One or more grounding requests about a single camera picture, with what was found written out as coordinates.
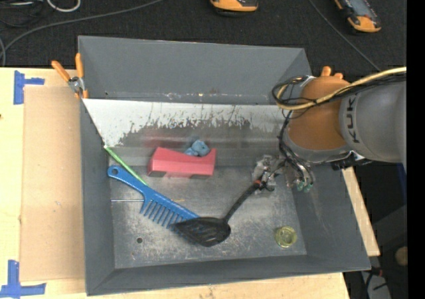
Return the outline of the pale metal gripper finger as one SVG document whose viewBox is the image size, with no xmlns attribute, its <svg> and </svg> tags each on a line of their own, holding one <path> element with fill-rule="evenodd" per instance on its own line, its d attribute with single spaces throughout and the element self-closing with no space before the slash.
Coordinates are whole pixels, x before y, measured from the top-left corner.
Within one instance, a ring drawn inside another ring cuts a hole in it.
<svg viewBox="0 0 425 299">
<path fill-rule="evenodd" d="M 256 161 L 254 173 L 263 173 L 265 171 L 271 172 L 276 163 L 276 157 L 273 155 L 263 155 Z"/>
<path fill-rule="evenodd" d="M 274 191 L 275 188 L 276 188 L 275 175 L 273 173 L 272 174 L 265 173 L 260 178 L 260 189 L 267 190 L 267 191 Z"/>
</svg>

